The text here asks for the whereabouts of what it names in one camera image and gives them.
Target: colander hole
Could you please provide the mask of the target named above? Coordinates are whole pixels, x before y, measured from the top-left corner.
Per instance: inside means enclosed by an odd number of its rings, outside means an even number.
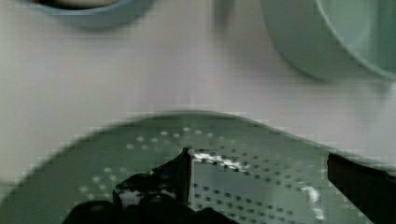
[[[105,173],[111,173],[113,170],[110,167],[105,167],[105,169],[103,169],[105,171]]]
[[[132,144],[127,144],[127,145],[126,145],[126,149],[132,150],[132,149],[134,149],[134,145],[132,145]]]
[[[108,177],[110,180],[112,180],[112,181],[116,181],[117,180],[117,177],[115,176],[115,175],[111,175],[111,176],[109,176]]]
[[[88,199],[90,200],[94,200],[95,196],[93,194],[87,194]]]
[[[101,189],[101,190],[106,189],[106,185],[104,185],[104,184],[99,185],[99,189]]]
[[[79,191],[80,191],[81,193],[85,193],[85,192],[88,191],[88,188],[85,187],[85,186],[81,186],[81,187],[79,187]]]

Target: blurry bowl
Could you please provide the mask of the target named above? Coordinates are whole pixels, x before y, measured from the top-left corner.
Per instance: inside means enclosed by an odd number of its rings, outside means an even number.
[[[58,20],[81,28],[109,28],[131,22],[142,16],[153,4],[154,0],[120,0],[104,7],[89,9],[62,9],[45,6],[31,0],[22,0]]]
[[[324,80],[396,80],[396,1],[262,0],[276,49]]]

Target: light green bowl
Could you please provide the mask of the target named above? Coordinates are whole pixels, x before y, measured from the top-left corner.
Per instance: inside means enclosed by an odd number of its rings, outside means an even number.
[[[396,1],[262,0],[280,54],[325,80],[396,80]]]
[[[240,224],[371,223],[329,182],[334,149],[251,120],[193,111],[128,120],[70,145],[8,194],[0,223],[62,223],[77,204],[111,200],[115,185],[183,147],[195,158],[193,209],[210,206]]]

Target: perforated metal plate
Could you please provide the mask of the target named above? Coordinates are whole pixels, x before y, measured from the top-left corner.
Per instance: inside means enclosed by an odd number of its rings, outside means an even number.
[[[190,206],[239,223],[371,223],[327,179],[329,148],[230,115],[174,112],[109,128],[63,150],[0,205],[0,222],[62,223],[78,203],[111,200],[136,173],[194,155]]]

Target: bowl rim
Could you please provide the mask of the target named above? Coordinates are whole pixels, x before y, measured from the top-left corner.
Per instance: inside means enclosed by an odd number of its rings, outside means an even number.
[[[113,4],[103,6],[103,7],[94,7],[94,8],[87,8],[87,9],[62,9],[56,7],[49,7],[39,3],[32,2],[31,0],[20,0],[24,3],[28,3],[30,7],[35,7],[37,9],[43,10],[51,15],[58,15],[58,16],[86,16],[92,14],[101,14],[112,11],[119,7],[123,7],[124,5],[131,4],[136,0],[119,0]]]
[[[316,7],[323,19],[323,21],[326,23],[326,25],[329,27],[329,30],[331,32],[331,34],[334,36],[334,38],[336,39],[337,43],[346,50],[346,52],[352,56],[352,58],[361,66],[364,66],[365,68],[367,68],[369,71],[371,71],[373,74],[376,74],[379,77],[386,77],[388,79],[391,80],[396,80],[396,73],[390,72],[388,70],[385,70],[383,68],[381,68],[380,66],[374,64],[374,63],[370,63],[369,61],[365,60],[364,58],[362,58],[358,53],[352,51],[346,44],[345,42],[342,40],[342,37],[337,34],[337,32],[335,31],[335,27],[332,25],[330,18],[328,17],[328,15],[326,14],[326,11],[323,8],[323,5],[321,3],[322,0],[315,0],[315,4]]]

